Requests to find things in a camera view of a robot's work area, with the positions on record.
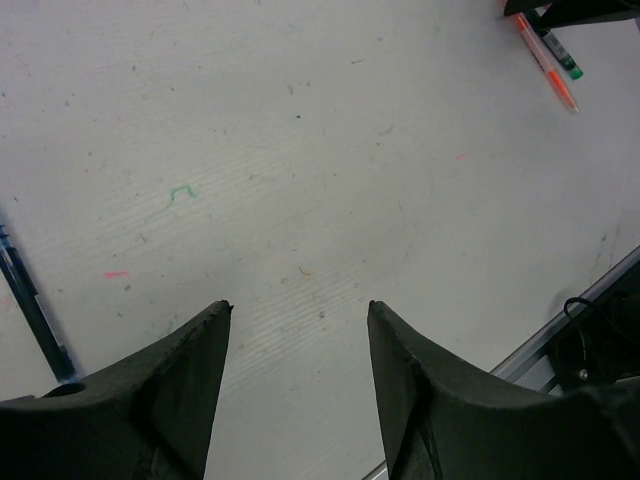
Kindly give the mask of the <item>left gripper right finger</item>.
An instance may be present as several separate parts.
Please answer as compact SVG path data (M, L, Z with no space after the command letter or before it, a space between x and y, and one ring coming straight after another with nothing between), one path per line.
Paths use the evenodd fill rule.
M390 478L638 478L638 387L556 397L466 362L383 302L367 325Z

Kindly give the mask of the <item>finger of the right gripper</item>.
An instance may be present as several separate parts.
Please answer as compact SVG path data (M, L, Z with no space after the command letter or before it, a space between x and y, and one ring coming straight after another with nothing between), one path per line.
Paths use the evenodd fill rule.
M508 0L503 16L525 14L545 5L548 8L534 21L535 28L619 22L639 17L636 0Z

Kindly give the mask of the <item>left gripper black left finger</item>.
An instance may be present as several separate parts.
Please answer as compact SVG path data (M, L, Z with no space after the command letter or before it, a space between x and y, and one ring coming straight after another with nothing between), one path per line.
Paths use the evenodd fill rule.
M232 305L44 396L1 404L4 479L201 479Z

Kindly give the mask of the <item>green ink roller pen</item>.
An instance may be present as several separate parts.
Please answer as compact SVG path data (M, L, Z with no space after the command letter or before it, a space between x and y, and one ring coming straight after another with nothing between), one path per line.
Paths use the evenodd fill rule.
M578 66L573 56L564 48L551 31L540 30L538 35L572 80L580 79L583 76L583 71Z

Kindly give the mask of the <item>orange clear highlighter pen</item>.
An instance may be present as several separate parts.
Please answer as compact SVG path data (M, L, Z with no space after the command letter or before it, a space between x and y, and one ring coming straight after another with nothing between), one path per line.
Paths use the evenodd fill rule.
M525 16L522 13L518 13L512 16L512 20L517 30L519 31L521 38L540 66L549 85L553 89L558 99L561 101L567 111L572 114L578 113L578 104L573 97L573 94L571 93L561 74L558 72L557 68L551 63L548 55L543 51L543 47L537 40L537 34L534 32Z

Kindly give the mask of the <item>dark blue gel pen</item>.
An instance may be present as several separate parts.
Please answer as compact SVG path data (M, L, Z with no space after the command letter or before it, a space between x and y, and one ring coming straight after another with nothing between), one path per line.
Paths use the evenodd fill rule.
M1 272L56 380L62 384L75 382L77 371L73 362L46 318L39 292L4 223L1 223Z

